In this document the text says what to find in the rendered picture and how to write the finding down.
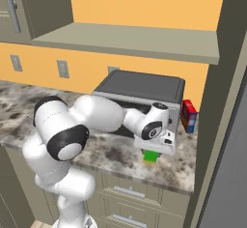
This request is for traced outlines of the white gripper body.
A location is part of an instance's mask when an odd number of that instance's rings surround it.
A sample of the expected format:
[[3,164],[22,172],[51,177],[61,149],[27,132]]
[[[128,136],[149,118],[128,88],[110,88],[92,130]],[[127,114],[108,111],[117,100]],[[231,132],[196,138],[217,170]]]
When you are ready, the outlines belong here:
[[152,140],[143,140],[136,136],[134,138],[134,147],[170,156],[176,151],[175,141],[167,136],[156,137]]

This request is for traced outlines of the green sponge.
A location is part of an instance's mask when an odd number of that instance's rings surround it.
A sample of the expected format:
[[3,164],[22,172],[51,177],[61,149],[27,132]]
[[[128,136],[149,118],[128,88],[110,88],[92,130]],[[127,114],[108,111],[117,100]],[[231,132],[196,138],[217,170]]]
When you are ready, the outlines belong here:
[[143,161],[148,164],[156,164],[157,159],[161,156],[160,153],[145,150],[143,155]]

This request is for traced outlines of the grey microwave oven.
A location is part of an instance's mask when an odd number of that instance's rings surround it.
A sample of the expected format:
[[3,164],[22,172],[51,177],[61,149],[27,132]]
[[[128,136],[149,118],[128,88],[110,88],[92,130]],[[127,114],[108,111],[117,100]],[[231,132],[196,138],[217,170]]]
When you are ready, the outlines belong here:
[[93,94],[127,109],[119,134],[135,133],[148,140],[162,129],[177,133],[184,86],[185,80],[179,77],[114,70]]

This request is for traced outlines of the olive drawer front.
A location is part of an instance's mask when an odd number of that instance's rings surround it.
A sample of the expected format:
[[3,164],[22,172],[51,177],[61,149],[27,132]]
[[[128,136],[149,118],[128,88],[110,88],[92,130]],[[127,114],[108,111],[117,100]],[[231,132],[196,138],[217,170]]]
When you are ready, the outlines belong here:
[[120,186],[123,188],[127,188],[127,189],[130,188],[132,190],[145,193],[146,195],[145,199],[142,199],[139,197],[136,197],[136,198],[147,201],[148,203],[152,203],[157,206],[160,205],[160,202],[162,200],[162,191],[159,188],[152,186],[152,185],[145,185],[143,183],[135,182],[134,180],[120,178],[120,177],[108,175],[105,173],[97,173],[96,179],[97,179],[97,187],[99,189],[113,190],[115,192],[118,192],[114,190],[114,186],[116,185],[116,186]]
[[147,228],[158,228],[159,217],[157,214],[147,209],[133,207],[124,203],[105,203],[100,207],[100,214],[98,217],[106,223],[109,223],[111,228],[140,228],[138,226],[117,220],[112,216],[113,214],[145,223],[147,224]]

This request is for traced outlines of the red and blue box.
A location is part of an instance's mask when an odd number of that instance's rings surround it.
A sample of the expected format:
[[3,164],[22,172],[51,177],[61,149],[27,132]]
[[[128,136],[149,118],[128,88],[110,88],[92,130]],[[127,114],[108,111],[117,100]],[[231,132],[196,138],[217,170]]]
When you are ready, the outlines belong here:
[[183,127],[187,133],[193,133],[196,125],[197,114],[194,105],[191,100],[184,100],[182,102],[180,119]]

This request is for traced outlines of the grey fridge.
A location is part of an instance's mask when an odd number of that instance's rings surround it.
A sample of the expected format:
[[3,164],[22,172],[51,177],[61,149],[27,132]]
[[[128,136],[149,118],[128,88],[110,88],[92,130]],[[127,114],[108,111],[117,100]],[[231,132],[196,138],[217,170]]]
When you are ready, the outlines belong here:
[[247,228],[247,73],[196,228]]

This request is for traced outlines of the olive tall cabinet panel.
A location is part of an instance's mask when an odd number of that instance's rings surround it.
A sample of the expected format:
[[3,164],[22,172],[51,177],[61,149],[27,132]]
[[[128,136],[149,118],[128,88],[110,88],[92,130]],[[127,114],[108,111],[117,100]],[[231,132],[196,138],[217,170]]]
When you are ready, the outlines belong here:
[[182,228],[196,228],[244,75],[239,59],[247,32],[247,0],[223,0],[217,28],[219,63],[208,68],[199,114],[195,189]]

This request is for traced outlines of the olive base cupboard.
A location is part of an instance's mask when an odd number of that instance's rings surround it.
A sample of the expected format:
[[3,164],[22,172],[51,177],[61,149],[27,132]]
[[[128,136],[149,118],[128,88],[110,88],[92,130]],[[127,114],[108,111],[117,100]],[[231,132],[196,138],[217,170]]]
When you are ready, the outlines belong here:
[[58,219],[56,197],[35,184],[19,150],[0,147],[0,228],[31,228]]

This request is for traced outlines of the olive wall shelf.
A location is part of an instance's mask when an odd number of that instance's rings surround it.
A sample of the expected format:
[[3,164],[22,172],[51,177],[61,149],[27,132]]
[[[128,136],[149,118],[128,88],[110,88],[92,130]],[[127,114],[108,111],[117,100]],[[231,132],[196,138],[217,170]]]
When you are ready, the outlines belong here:
[[72,23],[33,39],[38,46],[217,65],[215,31]]

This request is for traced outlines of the grey wall outlet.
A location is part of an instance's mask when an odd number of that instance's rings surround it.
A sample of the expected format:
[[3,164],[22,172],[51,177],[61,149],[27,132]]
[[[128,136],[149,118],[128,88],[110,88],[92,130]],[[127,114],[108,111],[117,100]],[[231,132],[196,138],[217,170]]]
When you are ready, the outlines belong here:
[[64,60],[57,61],[58,73],[60,77],[69,78],[68,62]]
[[20,63],[19,56],[11,54],[10,57],[11,57],[11,60],[12,60],[12,64],[13,64],[14,70],[15,71],[22,71],[22,66],[21,66],[21,63]]

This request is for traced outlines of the olive wall cupboard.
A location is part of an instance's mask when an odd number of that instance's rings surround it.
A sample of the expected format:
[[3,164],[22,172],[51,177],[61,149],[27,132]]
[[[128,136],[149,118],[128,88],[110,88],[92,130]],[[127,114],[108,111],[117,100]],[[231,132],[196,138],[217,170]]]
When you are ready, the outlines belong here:
[[73,22],[71,0],[21,0],[31,39]]

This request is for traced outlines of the olive wall cupboard door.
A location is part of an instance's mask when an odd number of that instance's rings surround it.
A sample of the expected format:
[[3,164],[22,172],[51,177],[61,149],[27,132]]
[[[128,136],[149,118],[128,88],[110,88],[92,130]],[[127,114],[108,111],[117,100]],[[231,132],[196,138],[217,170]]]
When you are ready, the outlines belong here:
[[14,2],[21,32],[17,34],[14,30],[7,0],[0,0],[0,42],[29,44],[31,37],[22,0],[14,0]]

